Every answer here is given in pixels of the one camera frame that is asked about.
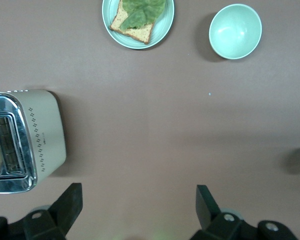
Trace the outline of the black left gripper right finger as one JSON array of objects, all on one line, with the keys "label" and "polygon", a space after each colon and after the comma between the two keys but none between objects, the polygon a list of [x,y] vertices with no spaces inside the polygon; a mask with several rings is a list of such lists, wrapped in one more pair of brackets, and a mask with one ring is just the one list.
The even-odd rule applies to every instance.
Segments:
[{"label": "black left gripper right finger", "polygon": [[189,240],[258,240],[255,227],[221,211],[206,185],[196,187],[195,210],[201,229]]}]

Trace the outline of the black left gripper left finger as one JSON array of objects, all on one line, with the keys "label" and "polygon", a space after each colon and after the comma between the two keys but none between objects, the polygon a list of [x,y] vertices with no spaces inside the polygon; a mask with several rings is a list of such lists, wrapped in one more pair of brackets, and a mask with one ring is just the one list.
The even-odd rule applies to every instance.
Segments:
[{"label": "black left gripper left finger", "polygon": [[81,183],[72,183],[48,208],[23,218],[26,240],[67,240],[66,235],[83,209]]}]

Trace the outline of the beige chrome toaster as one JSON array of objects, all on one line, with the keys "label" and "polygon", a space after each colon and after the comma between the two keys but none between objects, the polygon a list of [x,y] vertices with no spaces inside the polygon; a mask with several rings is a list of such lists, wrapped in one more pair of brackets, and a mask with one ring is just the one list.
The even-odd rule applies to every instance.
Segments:
[{"label": "beige chrome toaster", "polygon": [[32,190],[65,160],[55,96],[42,89],[0,91],[0,194]]}]

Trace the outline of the brown bread slice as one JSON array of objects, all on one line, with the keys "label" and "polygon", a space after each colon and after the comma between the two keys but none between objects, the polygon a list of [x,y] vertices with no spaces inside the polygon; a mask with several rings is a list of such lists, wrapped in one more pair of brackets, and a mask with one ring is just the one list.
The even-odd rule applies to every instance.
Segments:
[{"label": "brown bread slice", "polygon": [[130,37],[136,41],[142,42],[145,45],[149,44],[155,22],[145,24],[140,28],[134,27],[121,30],[120,26],[127,19],[127,17],[128,13],[123,8],[123,0],[119,0],[116,15],[110,24],[109,29],[124,36]]}]

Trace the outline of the light green bowl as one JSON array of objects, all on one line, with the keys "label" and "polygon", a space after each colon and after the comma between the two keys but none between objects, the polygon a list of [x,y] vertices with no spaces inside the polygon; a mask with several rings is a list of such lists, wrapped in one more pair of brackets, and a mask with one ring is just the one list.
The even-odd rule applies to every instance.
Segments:
[{"label": "light green bowl", "polygon": [[208,31],[213,51],[228,60],[251,54],[262,37],[262,21],[250,6],[235,3],[225,6],[213,17]]}]

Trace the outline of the light green plate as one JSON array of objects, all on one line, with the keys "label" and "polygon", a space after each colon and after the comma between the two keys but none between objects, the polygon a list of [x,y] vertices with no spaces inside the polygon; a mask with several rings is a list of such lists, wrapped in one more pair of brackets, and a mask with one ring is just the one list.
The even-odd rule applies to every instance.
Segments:
[{"label": "light green plate", "polygon": [[174,0],[165,0],[165,9],[159,16],[156,22],[150,26],[149,42],[145,44],[136,38],[131,37],[129,34],[111,30],[111,24],[115,19],[118,8],[121,5],[121,0],[103,0],[102,1],[102,19],[106,30],[110,36],[120,45],[134,50],[144,50],[159,44],[168,34],[172,27],[175,16],[175,3]]}]

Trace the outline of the green lettuce leaf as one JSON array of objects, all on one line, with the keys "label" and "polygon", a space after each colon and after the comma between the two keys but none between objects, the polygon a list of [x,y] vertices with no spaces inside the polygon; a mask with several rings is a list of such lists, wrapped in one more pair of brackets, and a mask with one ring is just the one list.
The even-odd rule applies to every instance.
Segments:
[{"label": "green lettuce leaf", "polygon": [[166,0],[122,0],[122,7],[127,18],[120,25],[120,29],[139,29],[153,24],[163,13]]}]

